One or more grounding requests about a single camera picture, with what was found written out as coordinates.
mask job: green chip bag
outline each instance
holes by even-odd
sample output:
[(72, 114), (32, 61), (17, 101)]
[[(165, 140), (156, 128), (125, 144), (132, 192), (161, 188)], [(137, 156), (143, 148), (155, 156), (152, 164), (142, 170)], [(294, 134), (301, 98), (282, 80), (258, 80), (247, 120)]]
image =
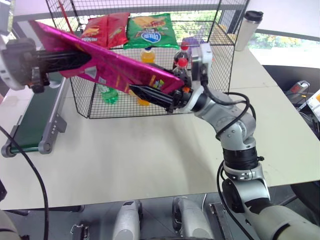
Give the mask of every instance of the green chip bag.
[(126, 36), (129, 41), (123, 49), (179, 48), (170, 13), (131, 17), (128, 21)]

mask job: green bottle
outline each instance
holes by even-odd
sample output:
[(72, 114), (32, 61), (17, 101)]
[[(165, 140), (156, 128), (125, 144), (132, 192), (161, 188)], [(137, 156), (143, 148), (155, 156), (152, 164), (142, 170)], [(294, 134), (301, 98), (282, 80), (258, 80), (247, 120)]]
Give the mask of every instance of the green bottle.
[(118, 92), (114, 88), (97, 84), (101, 97), (106, 104), (115, 104), (118, 101)]

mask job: red bottle cap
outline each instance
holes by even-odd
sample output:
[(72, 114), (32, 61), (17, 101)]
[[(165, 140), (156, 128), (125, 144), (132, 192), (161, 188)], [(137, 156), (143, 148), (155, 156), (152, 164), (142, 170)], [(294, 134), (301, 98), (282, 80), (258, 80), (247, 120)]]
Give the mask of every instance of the red bottle cap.
[(179, 58), (178, 60), (178, 66), (181, 68), (184, 68), (188, 65), (188, 59), (186, 58)]
[(182, 50), (188, 50), (188, 48), (189, 48), (188, 43), (185, 42), (185, 41), (183, 41), (183, 42), (181, 43), (180, 48), (181, 48)]

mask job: red chip bag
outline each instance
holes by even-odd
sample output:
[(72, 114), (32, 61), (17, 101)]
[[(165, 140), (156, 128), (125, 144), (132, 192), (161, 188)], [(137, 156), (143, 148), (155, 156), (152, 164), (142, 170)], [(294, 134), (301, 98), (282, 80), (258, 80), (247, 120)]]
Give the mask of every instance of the red chip bag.
[(108, 15), (107, 48), (123, 45), (128, 42), (126, 26), (129, 12), (112, 13)]
[(81, 39), (106, 48), (108, 41), (107, 28), (108, 15), (90, 18)]

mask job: logo on bag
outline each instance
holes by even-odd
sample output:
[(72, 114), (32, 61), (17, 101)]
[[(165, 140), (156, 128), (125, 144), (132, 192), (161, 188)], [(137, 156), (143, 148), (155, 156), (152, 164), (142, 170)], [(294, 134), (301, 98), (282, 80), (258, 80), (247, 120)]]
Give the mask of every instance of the logo on bag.
[(142, 39), (152, 44), (157, 43), (161, 40), (161, 34), (158, 32), (144, 32), (141, 34)]

